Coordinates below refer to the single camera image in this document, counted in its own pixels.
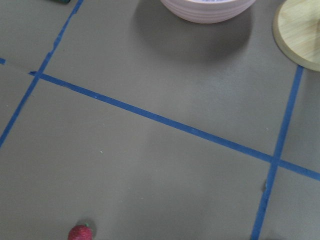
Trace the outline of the round wooden board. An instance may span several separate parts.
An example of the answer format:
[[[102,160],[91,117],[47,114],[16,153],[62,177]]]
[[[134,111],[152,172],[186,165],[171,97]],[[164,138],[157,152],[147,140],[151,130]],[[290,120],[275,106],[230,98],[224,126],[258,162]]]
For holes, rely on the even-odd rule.
[[[272,22],[273,38],[294,63],[320,71],[320,2],[285,0]]]

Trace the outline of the pink bowl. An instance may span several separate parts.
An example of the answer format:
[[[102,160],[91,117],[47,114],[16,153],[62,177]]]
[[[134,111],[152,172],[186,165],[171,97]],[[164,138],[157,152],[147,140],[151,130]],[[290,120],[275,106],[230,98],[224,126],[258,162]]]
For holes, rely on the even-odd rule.
[[[251,7],[255,0],[162,0],[176,16],[198,24],[214,24],[232,19]]]

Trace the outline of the grey yellow cloth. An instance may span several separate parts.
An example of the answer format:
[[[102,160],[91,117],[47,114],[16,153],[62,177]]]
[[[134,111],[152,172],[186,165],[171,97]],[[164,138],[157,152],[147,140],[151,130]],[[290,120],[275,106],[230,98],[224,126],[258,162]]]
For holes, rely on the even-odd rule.
[[[69,4],[71,2],[71,0],[53,0],[53,1],[60,4]]]

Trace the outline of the red strawberry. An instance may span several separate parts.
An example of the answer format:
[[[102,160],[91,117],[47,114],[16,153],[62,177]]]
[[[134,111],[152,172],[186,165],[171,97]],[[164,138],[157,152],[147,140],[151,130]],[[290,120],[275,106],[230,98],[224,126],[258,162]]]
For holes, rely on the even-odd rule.
[[[88,223],[75,225],[69,232],[68,240],[93,240],[93,231]]]

